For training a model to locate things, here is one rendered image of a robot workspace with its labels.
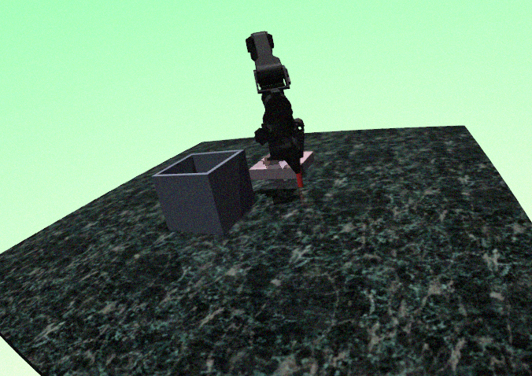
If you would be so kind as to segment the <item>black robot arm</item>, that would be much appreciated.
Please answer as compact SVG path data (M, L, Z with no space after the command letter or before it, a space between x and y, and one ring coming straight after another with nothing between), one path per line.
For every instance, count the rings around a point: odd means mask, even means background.
M255 62L256 70L253 70L253 73L256 81L257 94L262 94L261 100L265 108L262 117L263 123L261 124L261 128L258 128L254 132L254 138L261 145L268 142L270 157L267 160L282 160L273 159L272 157L272 147L275 141L281 140L281 138L275 139L274 135L278 133L272 124L269 125L268 120L270 118L274 121L283 121L291 114L291 103L283 91L290 89L290 74L286 66L282 65L279 57L272 55L274 42L272 35L268 34L267 31L251 34L246 39L246 47L251 59Z

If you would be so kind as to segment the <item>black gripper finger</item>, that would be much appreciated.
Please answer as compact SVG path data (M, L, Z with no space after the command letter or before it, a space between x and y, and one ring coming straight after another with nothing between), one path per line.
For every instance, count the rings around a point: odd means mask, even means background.
M290 154L288 156L276 158L285 160L296 174L301 172L301 147L299 146L298 152Z
M305 129L299 129L299 132L295 135L301 147L301 158L304 157L304 133Z

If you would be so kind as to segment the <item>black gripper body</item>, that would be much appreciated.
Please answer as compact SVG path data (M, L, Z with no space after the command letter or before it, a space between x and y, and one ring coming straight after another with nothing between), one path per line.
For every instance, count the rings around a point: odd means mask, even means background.
M276 132L275 139L281 138L281 140L275 141L271 154L273 159L288 156L294 154L299 150L299 142L295 135L299 132L299 127L304 129L303 119L297 117L293 118L293 110L287 119L283 121L274 121L269 118L269 125L273 125Z

